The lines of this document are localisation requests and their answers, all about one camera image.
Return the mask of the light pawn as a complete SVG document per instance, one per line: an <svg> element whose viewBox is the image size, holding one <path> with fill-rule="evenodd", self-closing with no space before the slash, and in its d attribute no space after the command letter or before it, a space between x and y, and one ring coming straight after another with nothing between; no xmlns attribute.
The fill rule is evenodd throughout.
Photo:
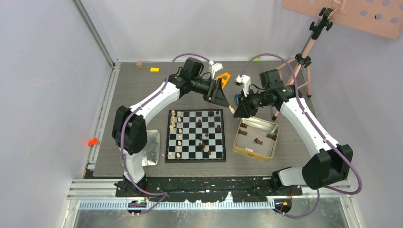
<svg viewBox="0 0 403 228"><path fill-rule="evenodd" d="M234 114L234 113L235 113L235 109L234 109L234 108L232 108L231 106L229 106L229 110L230 110L230 112L231 112L232 114Z"/></svg>

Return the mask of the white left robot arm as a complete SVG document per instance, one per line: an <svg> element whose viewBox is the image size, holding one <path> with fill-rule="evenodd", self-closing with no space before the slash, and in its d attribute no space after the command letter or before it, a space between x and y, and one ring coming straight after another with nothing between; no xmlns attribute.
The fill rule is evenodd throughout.
<svg viewBox="0 0 403 228"><path fill-rule="evenodd" d="M215 74L223 69L221 63L207 59L209 78L204 79L204 64L201 56L188 54L188 58L178 72L170 66L163 83L148 97L131 107L117 109L112 137L120 149L127 190L135 197L145 193L145 171L142 167L141 151L147 144L147 125L166 106L179 100L189 92L201 94L204 101L228 108L221 79Z"/></svg>

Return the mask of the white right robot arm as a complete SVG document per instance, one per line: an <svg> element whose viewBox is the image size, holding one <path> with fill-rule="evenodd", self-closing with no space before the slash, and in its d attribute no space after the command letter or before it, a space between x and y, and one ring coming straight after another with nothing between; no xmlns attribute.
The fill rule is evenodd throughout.
<svg viewBox="0 0 403 228"><path fill-rule="evenodd" d="M273 172L273 192L283 195L293 185L306 185L317 190L346 180L353 156L352 148L348 144L341 145L328 134L312 115L298 87L284 85L276 69L259 76L263 91L257 93L250 89L249 76L236 77L235 84L243 86L243 89L233 116L250 118L256 115L260 107L273 106L290 121L311 155L302 167Z"/></svg>

